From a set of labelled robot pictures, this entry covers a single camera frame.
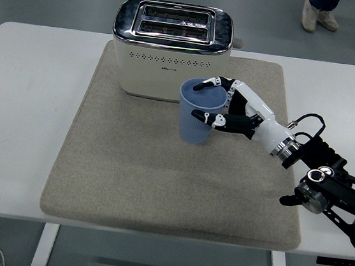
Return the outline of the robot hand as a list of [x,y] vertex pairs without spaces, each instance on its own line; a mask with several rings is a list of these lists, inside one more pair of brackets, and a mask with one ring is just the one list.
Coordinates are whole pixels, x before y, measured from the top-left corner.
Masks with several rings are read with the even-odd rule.
[[237,79],[212,77],[193,87],[194,91],[222,87],[227,94],[225,114],[213,114],[194,109],[191,115],[217,131],[239,133],[260,142],[272,156],[279,145],[294,138],[290,129],[280,125],[273,111],[247,84]]

